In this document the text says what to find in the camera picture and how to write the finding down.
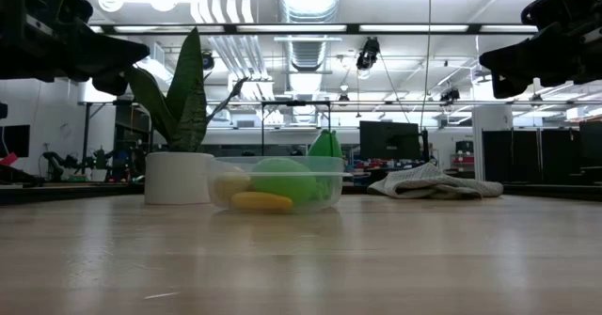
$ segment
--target crumpled cloth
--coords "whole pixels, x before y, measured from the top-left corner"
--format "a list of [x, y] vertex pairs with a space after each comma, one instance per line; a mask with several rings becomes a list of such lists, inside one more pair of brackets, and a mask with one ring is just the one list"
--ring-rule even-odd
[[465, 199], [499, 197], [503, 186], [497, 182], [453, 178], [433, 164], [388, 173], [368, 187], [369, 193], [394, 198]]

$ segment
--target ventilation duct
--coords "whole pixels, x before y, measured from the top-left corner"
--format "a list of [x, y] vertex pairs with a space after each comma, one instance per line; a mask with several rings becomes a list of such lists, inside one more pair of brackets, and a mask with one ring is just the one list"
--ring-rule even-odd
[[[281, 21], [287, 24], [326, 24], [337, 20], [339, 0], [279, 0], [279, 3]], [[313, 72], [324, 66], [328, 42], [289, 41], [286, 50], [290, 71]], [[299, 99], [298, 94], [316, 94], [320, 90], [322, 75], [290, 74], [289, 84], [295, 98]]]

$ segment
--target clear plastic bin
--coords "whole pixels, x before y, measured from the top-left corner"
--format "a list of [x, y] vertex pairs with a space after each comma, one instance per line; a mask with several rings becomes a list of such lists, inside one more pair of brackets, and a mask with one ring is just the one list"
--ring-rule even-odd
[[320, 156], [216, 158], [211, 202], [257, 213], [311, 213], [341, 197], [344, 162]]

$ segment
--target potted plant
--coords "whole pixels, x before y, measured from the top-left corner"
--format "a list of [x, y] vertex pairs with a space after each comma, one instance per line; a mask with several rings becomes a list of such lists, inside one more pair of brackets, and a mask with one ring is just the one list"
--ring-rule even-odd
[[207, 175], [213, 159], [200, 153], [207, 125], [230, 99], [240, 94], [240, 80], [226, 100], [207, 116], [203, 57], [197, 29], [186, 37], [169, 92], [163, 95], [154, 77], [132, 66], [125, 72], [135, 99], [150, 113], [154, 128], [166, 139], [169, 152], [147, 156], [145, 202], [194, 204], [209, 202]]

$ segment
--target green ball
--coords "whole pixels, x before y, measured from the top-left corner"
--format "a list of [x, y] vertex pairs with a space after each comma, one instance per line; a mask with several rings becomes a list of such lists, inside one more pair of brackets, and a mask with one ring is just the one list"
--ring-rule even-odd
[[[253, 167], [256, 173], [310, 173], [306, 165], [285, 158], [263, 159]], [[252, 176], [251, 184], [258, 192], [276, 194], [290, 198], [294, 203], [303, 203], [317, 189], [313, 176]]]

